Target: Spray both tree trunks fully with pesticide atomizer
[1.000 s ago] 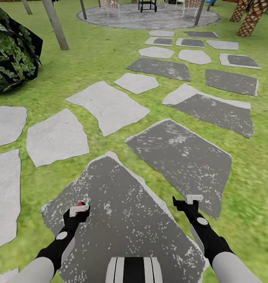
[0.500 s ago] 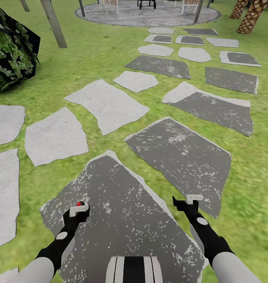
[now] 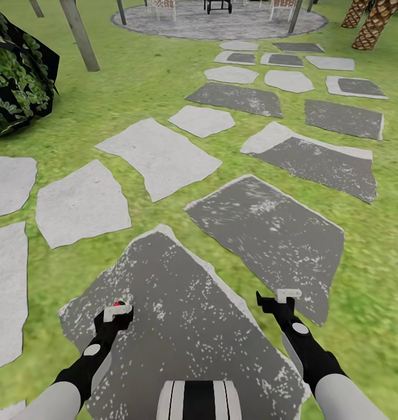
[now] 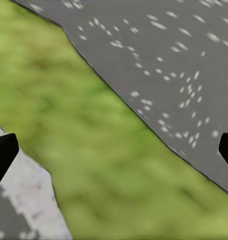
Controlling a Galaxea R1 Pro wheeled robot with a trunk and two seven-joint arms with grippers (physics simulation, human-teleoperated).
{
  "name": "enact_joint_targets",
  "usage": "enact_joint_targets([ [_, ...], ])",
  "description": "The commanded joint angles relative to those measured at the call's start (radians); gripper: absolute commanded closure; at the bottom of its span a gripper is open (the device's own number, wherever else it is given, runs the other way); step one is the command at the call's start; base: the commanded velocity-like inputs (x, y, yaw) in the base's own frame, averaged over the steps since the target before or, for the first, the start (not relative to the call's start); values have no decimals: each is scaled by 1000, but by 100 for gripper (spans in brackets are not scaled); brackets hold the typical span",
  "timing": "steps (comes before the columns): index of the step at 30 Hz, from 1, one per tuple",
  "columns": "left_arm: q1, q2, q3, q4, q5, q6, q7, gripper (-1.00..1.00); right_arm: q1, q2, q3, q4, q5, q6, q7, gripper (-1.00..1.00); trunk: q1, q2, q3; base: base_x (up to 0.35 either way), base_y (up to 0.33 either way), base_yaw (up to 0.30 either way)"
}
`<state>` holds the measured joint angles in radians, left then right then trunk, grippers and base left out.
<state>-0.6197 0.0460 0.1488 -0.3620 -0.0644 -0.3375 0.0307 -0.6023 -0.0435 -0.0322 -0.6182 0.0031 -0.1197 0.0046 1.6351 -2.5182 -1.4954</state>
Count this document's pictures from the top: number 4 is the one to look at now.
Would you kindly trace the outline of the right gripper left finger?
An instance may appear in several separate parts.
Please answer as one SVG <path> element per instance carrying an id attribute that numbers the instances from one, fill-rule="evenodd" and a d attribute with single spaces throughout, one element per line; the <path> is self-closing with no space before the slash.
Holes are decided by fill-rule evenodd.
<path id="1" fill-rule="evenodd" d="M 14 133 L 0 136 L 0 182 L 18 153 L 19 145 Z"/>

